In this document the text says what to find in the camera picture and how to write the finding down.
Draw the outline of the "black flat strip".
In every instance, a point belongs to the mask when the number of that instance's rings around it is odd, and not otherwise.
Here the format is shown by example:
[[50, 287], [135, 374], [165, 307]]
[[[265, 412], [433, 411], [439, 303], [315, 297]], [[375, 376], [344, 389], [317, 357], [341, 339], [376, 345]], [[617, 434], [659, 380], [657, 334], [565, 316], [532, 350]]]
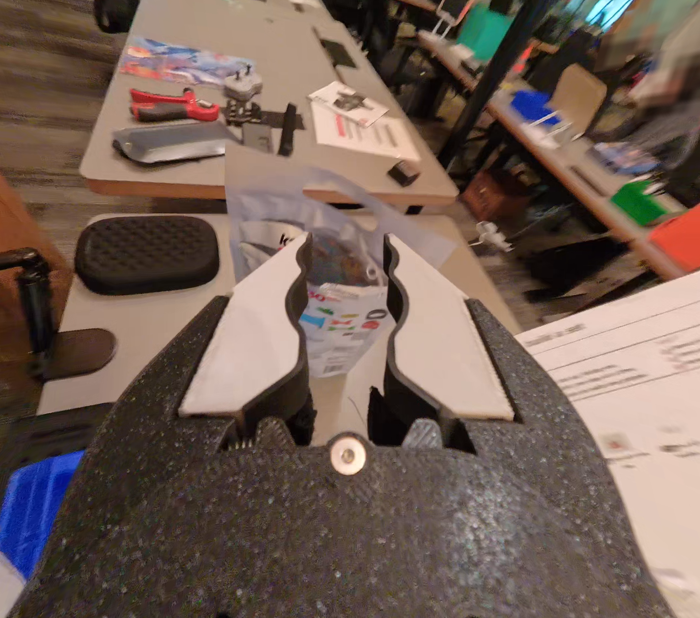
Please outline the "black flat strip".
[[[285, 126], [285, 118], [287, 116], [288, 115], [286, 115], [286, 112], [274, 112], [263, 110], [260, 113], [260, 123], [269, 126], [270, 128], [281, 130]], [[304, 131], [305, 129], [306, 126], [304, 124], [304, 119], [302, 115], [297, 112], [295, 115], [295, 130]]]

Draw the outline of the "orange red box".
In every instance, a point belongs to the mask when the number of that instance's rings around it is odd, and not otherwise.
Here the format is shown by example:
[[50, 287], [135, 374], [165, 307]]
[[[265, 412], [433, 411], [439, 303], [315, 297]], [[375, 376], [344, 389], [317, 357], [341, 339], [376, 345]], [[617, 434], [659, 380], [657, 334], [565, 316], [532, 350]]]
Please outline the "orange red box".
[[677, 217], [654, 228], [650, 242], [687, 273], [699, 270], [699, 220]]

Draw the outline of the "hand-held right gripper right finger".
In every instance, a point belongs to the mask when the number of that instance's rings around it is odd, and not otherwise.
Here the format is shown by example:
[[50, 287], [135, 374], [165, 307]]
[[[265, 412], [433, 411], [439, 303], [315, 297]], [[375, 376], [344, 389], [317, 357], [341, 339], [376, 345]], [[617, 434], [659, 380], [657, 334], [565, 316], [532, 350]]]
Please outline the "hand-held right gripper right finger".
[[382, 391], [370, 389], [367, 433], [382, 447], [407, 446], [418, 421], [443, 447], [472, 447], [466, 423], [515, 420], [468, 296], [394, 234], [385, 234], [387, 340]]

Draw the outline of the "white power plug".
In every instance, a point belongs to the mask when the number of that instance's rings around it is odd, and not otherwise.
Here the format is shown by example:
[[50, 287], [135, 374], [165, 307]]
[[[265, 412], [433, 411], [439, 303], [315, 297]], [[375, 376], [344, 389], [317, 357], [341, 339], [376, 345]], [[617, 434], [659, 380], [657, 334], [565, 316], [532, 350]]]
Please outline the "white power plug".
[[478, 237], [472, 246], [483, 246], [502, 253], [510, 253], [514, 247], [498, 226], [491, 221], [479, 221], [475, 225]]

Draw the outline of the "black white instruction booklet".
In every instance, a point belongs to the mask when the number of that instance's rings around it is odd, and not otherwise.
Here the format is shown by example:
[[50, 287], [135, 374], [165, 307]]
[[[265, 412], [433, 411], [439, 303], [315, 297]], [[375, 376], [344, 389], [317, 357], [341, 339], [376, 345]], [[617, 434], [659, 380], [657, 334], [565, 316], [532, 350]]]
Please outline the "black white instruction booklet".
[[387, 115], [389, 108], [355, 89], [334, 81], [308, 94], [309, 100], [366, 129]]

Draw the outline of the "blue plastic bin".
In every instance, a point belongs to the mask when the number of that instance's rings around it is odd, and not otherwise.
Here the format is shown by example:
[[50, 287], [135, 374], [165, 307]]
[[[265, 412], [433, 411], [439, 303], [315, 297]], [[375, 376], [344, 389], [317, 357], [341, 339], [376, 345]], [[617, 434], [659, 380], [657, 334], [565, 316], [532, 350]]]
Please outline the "blue plastic bin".
[[513, 94], [510, 107], [529, 123], [552, 127], [561, 123], [562, 119], [550, 105], [551, 98], [547, 93], [522, 89]]
[[11, 473], [1, 506], [1, 552], [29, 580], [84, 451], [47, 457]]

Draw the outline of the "black table mat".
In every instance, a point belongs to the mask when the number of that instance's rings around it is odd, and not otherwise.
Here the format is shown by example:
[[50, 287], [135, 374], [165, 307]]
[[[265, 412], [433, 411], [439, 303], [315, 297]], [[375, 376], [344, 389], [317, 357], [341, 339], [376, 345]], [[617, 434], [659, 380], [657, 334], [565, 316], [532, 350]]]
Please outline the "black table mat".
[[357, 64], [352, 58], [351, 54], [340, 42], [336, 42], [330, 39], [325, 39], [321, 37], [319, 43], [323, 48], [325, 54], [327, 55], [331, 65], [334, 68], [337, 67], [347, 67], [347, 68], [357, 68]]

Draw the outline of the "small black box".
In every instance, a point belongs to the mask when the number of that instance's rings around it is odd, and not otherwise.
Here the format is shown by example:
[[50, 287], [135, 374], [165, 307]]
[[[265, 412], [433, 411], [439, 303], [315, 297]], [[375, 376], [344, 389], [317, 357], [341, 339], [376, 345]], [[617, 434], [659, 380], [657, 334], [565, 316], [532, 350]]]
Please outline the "small black box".
[[421, 175], [421, 169], [408, 160], [400, 160], [387, 171], [387, 177], [402, 188], [414, 185]]

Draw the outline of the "red black hand tool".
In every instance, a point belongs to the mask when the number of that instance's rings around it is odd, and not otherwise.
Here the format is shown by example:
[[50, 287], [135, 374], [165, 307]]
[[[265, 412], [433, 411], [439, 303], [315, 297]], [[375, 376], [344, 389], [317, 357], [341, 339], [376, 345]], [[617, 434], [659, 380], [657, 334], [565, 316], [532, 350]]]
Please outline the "red black hand tool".
[[197, 96], [194, 88], [186, 87], [178, 96], [167, 96], [131, 88], [129, 110], [138, 123], [167, 123], [173, 121], [213, 122], [221, 108]]

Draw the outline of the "white metal stand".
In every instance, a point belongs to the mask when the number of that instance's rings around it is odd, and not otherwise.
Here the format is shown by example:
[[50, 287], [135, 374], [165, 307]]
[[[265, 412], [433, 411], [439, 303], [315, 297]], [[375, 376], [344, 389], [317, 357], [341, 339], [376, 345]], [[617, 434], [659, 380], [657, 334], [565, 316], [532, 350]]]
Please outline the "white metal stand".
[[536, 144], [556, 149], [571, 141], [573, 123], [559, 111], [546, 112], [533, 121], [523, 121], [521, 127]]

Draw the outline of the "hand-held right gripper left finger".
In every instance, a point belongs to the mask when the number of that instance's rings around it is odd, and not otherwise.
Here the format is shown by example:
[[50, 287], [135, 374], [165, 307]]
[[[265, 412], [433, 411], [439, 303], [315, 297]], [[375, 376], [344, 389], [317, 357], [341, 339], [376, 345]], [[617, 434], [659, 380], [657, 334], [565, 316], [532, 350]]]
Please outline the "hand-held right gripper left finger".
[[307, 339], [312, 236], [301, 233], [238, 281], [179, 405], [179, 417], [226, 418], [252, 438], [265, 418], [309, 446], [316, 410]]

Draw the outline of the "black toy part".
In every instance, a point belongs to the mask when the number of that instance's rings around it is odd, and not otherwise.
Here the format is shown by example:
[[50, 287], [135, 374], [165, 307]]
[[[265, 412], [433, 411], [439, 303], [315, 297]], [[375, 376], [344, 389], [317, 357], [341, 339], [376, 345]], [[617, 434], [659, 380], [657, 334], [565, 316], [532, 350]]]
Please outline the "black toy part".
[[229, 99], [224, 110], [225, 123], [236, 127], [244, 124], [261, 124], [262, 110], [257, 103], [251, 100], [243, 101]]

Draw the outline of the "white printed paper sheet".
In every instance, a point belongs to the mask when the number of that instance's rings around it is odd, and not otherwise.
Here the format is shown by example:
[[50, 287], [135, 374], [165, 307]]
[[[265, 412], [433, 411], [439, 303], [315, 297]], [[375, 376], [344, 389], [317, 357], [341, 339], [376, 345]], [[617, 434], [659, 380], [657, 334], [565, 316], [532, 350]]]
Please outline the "white printed paper sheet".
[[519, 334], [573, 404], [677, 617], [699, 616], [699, 273]]

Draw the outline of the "black pole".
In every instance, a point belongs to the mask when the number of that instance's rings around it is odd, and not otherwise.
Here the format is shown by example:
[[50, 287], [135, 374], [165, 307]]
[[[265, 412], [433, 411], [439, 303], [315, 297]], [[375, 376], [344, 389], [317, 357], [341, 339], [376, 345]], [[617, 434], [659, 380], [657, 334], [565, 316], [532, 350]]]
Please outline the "black pole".
[[450, 136], [437, 156], [440, 165], [447, 170], [464, 150], [469, 133], [474, 129], [479, 115], [494, 92], [520, 57], [535, 27], [545, 15], [551, 0], [524, 0], [502, 42], [470, 94]]

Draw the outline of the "brown bag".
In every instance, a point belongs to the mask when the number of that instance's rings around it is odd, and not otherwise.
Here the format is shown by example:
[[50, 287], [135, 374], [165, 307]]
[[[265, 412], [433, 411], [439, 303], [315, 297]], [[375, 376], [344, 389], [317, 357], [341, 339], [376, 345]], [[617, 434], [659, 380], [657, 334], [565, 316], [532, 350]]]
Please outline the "brown bag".
[[527, 187], [503, 169], [479, 171], [460, 194], [460, 201], [476, 221], [512, 219], [530, 203]]

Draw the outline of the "white sheet red print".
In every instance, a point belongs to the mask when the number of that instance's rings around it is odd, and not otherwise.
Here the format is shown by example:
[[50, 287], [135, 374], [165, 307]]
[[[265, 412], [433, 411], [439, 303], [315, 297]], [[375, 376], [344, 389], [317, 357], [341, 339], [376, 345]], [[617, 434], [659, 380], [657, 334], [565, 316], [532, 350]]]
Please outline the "white sheet red print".
[[381, 117], [367, 128], [334, 113], [319, 103], [311, 103], [311, 115], [319, 144], [357, 151], [397, 161], [419, 163], [420, 156], [401, 119]]

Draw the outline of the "black upright bar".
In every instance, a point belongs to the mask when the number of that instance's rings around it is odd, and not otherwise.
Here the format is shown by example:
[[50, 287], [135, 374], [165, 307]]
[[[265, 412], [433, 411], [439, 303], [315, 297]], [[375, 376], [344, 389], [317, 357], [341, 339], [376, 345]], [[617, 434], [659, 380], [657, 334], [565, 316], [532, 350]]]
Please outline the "black upright bar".
[[293, 103], [289, 103], [285, 109], [284, 119], [281, 127], [281, 136], [278, 147], [278, 155], [288, 158], [294, 150], [294, 134], [296, 129], [297, 108]]

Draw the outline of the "silver foil pouch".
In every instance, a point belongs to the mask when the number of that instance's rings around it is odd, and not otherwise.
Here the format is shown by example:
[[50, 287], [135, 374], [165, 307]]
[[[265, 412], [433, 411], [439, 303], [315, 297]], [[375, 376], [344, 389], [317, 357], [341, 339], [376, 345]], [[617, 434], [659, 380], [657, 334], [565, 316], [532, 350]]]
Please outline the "silver foil pouch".
[[112, 147], [137, 166], [157, 167], [222, 157], [235, 140], [219, 121], [162, 123], [116, 131]]

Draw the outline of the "black textured pad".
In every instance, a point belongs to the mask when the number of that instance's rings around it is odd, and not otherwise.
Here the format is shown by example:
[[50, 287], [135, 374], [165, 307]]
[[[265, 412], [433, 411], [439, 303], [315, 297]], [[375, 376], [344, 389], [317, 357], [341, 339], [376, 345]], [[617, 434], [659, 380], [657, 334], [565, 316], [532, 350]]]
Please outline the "black textured pad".
[[215, 230], [198, 217], [97, 220], [82, 231], [75, 247], [75, 274], [103, 296], [187, 290], [214, 280], [219, 270]]

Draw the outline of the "tan-backed chair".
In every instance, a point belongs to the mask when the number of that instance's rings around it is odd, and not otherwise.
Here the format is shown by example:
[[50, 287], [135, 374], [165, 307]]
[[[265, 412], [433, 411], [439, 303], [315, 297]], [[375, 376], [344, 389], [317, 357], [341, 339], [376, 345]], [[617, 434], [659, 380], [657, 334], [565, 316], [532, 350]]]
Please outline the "tan-backed chair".
[[581, 65], [571, 64], [562, 72], [547, 106], [576, 140], [587, 132], [607, 95], [605, 83]]

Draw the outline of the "green box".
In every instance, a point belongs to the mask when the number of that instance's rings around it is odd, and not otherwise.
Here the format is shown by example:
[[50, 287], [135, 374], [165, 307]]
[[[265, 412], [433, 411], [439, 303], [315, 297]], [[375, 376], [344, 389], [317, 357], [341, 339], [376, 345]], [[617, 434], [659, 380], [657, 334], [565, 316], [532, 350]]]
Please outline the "green box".
[[627, 182], [610, 202], [640, 227], [657, 225], [670, 216], [671, 210], [661, 202], [661, 195], [653, 186], [648, 179]]

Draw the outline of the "grey electronic device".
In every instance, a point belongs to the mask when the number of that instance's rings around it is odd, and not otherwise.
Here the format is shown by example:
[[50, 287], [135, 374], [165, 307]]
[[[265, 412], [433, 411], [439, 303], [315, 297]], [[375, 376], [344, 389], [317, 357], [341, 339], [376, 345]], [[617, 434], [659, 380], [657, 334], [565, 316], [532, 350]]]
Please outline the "grey electronic device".
[[272, 128], [266, 124], [246, 122], [241, 125], [241, 143], [244, 147], [266, 154], [274, 154]]

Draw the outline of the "teal box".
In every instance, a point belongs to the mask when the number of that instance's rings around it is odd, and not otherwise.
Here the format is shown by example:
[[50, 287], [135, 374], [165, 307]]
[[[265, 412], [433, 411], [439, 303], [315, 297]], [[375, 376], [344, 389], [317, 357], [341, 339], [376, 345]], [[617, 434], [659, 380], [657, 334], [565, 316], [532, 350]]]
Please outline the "teal box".
[[456, 43], [471, 50], [477, 61], [487, 62], [497, 51], [513, 20], [513, 16], [503, 15], [490, 10], [484, 3], [477, 3], [466, 14]]

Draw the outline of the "grey wood-edged table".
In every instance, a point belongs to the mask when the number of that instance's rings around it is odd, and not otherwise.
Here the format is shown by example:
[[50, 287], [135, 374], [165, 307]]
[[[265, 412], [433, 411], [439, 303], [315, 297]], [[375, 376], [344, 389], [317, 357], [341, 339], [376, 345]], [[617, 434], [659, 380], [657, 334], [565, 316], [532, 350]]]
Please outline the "grey wood-edged table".
[[[261, 107], [283, 112], [287, 104], [294, 103], [304, 119], [306, 129], [295, 133], [293, 159], [342, 175], [398, 208], [443, 207], [454, 202], [458, 194], [455, 184], [340, 22], [314, 20], [298, 13], [287, 16], [265, 4], [255, 11], [254, 5], [249, 0], [141, 0], [127, 42], [142, 36], [251, 59], [263, 79]], [[357, 68], [334, 68], [319, 43], [321, 37], [345, 45]], [[307, 96], [336, 80], [337, 75], [359, 93], [388, 106], [391, 117], [405, 122], [421, 158], [421, 175], [414, 185], [402, 188], [389, 179], [387, 171], [392, 163], [387, 158], [317, 143]], [[149, 170], [116, 153], [113, 132], [132, 125], [128, 111], [132, 87], [174, 95], [183, 88], [116, 71], [80, 165], [90, 190], [109, 196], [223, 199], [223, 158]]]

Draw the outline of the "grey remote controller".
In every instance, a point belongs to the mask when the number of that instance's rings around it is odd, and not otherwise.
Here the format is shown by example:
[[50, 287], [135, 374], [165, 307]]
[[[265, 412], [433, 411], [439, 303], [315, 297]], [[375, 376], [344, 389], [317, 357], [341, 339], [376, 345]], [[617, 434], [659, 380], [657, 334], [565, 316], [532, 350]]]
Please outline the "grey remote controller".
[[247, 102], [259, 95], [263, 80], [255, 70], [238, 70], [223, 80], [223, 96], [227, 99]]

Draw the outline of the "brown wooden panel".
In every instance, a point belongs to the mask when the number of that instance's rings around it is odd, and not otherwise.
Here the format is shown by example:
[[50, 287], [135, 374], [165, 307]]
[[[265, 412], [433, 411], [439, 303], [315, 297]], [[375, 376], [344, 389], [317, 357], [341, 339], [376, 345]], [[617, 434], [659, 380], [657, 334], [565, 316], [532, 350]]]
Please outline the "brown wooden panel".
[[[52, 290], [52, 314], [60, 324], [73, 271], [48, 236], [30, 216], [19, 195], [1, 177], [1, 251], [34, 248], [48, 262]], [[39, 385], [30, 377], [30, 340], [22, 315], [15, 276], [1, 273], [1, 423], [32, 415], [40, 397]]]

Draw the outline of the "colourful picture booklet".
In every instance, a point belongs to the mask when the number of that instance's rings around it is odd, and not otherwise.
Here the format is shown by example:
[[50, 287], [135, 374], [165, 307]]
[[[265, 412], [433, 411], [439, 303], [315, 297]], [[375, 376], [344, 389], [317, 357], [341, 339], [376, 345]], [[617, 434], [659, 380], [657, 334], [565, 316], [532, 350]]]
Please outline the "colourful picture booklet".
[[127, 42], [118, 71], [147, 80], [221, 88], [229, 77], [255, 73], [256, 65], [241, 57], [135, 36]]

